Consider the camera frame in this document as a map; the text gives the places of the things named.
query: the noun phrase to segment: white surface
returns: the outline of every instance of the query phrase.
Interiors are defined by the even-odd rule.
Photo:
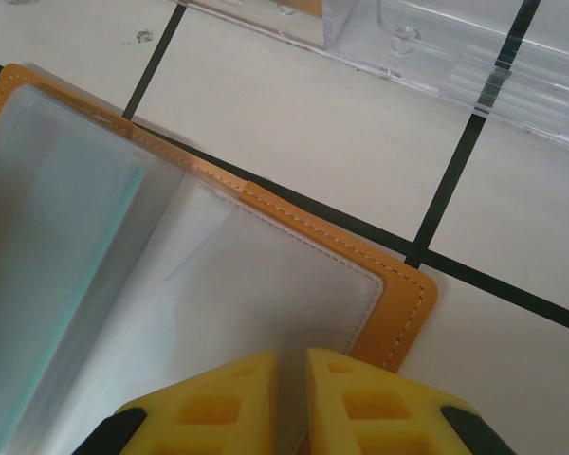
[[[569,308],[569,151],[489,120],[431,249]]]
[[[71,453],[123,403],[262,351],[278,355],[276,453],[289,453],[306,422],[306,349],[348,352],[382,290],[188,174],[40,453]]]
[[[188,10],[138,117],[412,239],[469,111]]]
[[[173,10],[166,0],[0,0],[0,64],[38,65],[122,109]],[[146,29],[154,40],[138,43]]]
[[[442,297],[400,372],[469,401],[519,455],[569,454],[569,330],[421,269]]]

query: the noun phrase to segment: white tile floor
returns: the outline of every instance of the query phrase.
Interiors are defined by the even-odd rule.
[[[518,454],[569,454],[569,330],[421,269],[442,297],[400,372],[466,398]]]
[[[138,108],[204,152],[411,240],[468,117],[193,10]]]
[[[166,0],[0,0],[0,64],[35,64],[123,109],[173,10]],[[145,30],[154,39],[138,43]]]
[[[0,0],[0,64],[123,108],[173,8]],[[412,240],[469,110],[188,10],[137,114]],[[431,248],[569,308],[569,152],[489,120]],[[422,269],[442,297],[402,372],[467,398],[519,453],[569,453],[569,330]]]

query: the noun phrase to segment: card holder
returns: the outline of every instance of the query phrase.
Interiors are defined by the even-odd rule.
[[[63,165],[51,168],[54,153]],[[264,350],[279,354],[282,372],[277,453],[307,453],[305,348],[394,371],[435,302],[433,282],[417,270],[17,65],[0,77],[0,169],[15,169],[5,167],[10,155],[27,164],[5,171],[16,185],[0,191],[0,210],[55,208],[69,223],[55,224],[60,234],[86,256],[57,250],[78,267],[62,287],[79,291],[73,304],[52,302],[52,322],[35,320],[46,304],[37,296],[12,299],[20,321],[51,341],[18,389],[0,384],[19,396],[18,407],[0,400],[5,453],[71,452],[123,402]],[[51,183],[42,197],[29,190],[38,182]],[[39,270],[56,270],[38,280],[50,283],[66,268],[45,262],[43,248],[32,256]],[[19,282],[33,281],[26,270]],[[3,290],[16,274],[4,276]],[[20,353],[33,334],[15,322],[2,319]],[[6,379],[20,368],[13,358],[0,355]]]

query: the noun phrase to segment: clear plastic box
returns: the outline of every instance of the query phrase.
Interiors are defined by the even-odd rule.
[[[313,0],[291,1],[316,11]],[[321,18],[269,0],[180,3],[569,147],[569,0],[542,1],[536,11],[522,0],[322,0]],[[519,48],[507,35],[522,7],[535,15]],[[505,43],[509,68],[500,55]]]

